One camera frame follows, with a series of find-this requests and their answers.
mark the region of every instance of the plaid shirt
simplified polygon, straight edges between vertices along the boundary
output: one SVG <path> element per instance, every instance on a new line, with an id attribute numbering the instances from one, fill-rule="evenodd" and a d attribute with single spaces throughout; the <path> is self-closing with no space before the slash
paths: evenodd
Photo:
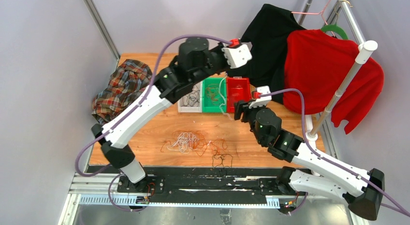
<path id="1" fill-rule="evenodd" d="M 92 115 L 99 124 L 113 120 L 148 86 L 152 72 L 137 60 L 125 60 L 111 75 L 108 87 L 92 101 Z"/>

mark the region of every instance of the white wall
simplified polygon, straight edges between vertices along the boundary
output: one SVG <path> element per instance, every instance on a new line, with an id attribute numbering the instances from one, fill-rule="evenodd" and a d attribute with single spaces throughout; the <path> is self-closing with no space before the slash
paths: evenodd
<path id="1" fill-rule="evenodd" d="M 384 70 L 384 87 L 371 111 L 350 133 L 334 129 L 341 159 L 365 169 L 385 173 L 386 192 L 410 210 L 408 168 L 410 167 L 410 29 L 409 0 L 349 0 L 367 40 L 379 48 L 372 56 Z M 346 18 L 338 24 L 354 39 Z M 381 208 L 371 224 L 409 224 L 410 218 Z"/>
<path id="2" fill-rule="evenodd" d="M 314 0 L 312 12 L 328 0 Z M 302 11 L 306 0 L 94 0 L 120 53 L 159 52 L 183 34 L 207 34 L 227 40 L 241 37 L 264 3 Z M 309 29 L 323 25 L 319 16 L 305 19 Z M 178 45 L 168 52 L 177 52 Z"/>
<path id="3" fill-rule="evenodd" d="M 82 0 L 0 0 L 0 224 L 57 224 L 115 60 Z"/>

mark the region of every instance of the perforated metal strip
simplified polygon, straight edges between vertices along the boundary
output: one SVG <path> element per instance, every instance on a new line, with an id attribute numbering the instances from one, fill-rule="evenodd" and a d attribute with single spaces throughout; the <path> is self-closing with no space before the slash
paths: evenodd
<path id="1" fill-rule="evenodd" d="M 119 206 L 138 206 L 137 196 L 113 195 L 113 201 Z M 80 205 L 111 205 L 107 195 L 81 195 Z M 266 204 L 220 204 L 220 203 L 165 203 L 151 202 L 150 207 L 203 207 L 203 208 L 266 208 L 279 209 L 279 199 L 266 198 Z"/>

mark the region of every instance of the pink hanger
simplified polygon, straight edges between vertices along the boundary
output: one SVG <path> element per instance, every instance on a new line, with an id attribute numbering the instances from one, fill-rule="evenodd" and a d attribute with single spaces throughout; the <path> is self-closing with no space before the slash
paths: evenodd
<path id="1" fill-rule="evenodd" d="M 330 1 L 331 1 L 331 0 L 329 0 L 329 1 L 326 3 L 326 5 L 323 7 L 323 10 L 320 11 L 319 13 L 303 13 L 303 12 L 295 12 L 295 11 L 292 11 L 292 14 L 321 15 L 321 17 L 322 17 L 324 23 L 325 23 L 326 25 L 328 25 L 327 22 L 326 22 L 326 19 L 324 19 L 324 17 L 323 17 L 323 13 L 324 13 L 324 11 L 326 10 L 327 6 L 329 5 Z"/>

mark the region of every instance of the wooden table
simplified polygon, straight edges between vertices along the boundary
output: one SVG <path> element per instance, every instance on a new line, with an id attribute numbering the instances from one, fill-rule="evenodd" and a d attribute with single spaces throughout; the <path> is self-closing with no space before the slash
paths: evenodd
<path id="1" fill-rule="evenodd" d="M 175 54 L 165 54 L 162 57 L 159 70 L 168 66 Z M 125 59 L 140 60 L 148 64 L 153 71 L 157 54 L 123 54 L 120 62 Z M 302 136 L 301 116 L 287 110 L 283 105 L 270 102 L 271 108 L 282 118 L 282 128 L 292 133 Z M 129 145 L 136 158 L 142 165 L 168 165 L 168 166 L 212 166 L 211 149 L 205 150 L 202 156 L 192 151 L 183 154 L 178 151 L 170 151 L 161 147 L 167 141 L 172 143 L 172 133 L 175 131 L 201 131 L 207 142 L 224 139 L 227 149 L 225 153 L 232 156 L 233 167 L 282 167 L 297 166 L 274 158 L 267 152 L 267 148 L 262 148 L 257 144 L 256 139 L 249 131 L 249 125 L 240 121 L 231 121 L 222 114 L 205 113 L 178 113 L 177 105 L 158 114 L 149 121 L 129 142 Z M 317 148 L 324 151 L 322 138 L 316 142 Z M 230 165 L 230 156 L 225 157 L 224 165 Z M 221 163 L 221 160 L 214 160 L 214 165 Z M 90 165 L 107 164 L 108 161 L 100 150 L 100 146 L 95 145 Z"/>

